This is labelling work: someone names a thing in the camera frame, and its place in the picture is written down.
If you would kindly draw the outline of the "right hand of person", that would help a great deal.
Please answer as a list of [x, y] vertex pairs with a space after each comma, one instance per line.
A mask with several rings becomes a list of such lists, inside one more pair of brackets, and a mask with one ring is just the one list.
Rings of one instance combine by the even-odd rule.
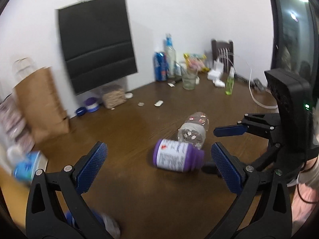
[[293, 203], [318, 203], [318, 157], [307, 161], [303, 171], [300, 171], [287, 186], [295, 186]]

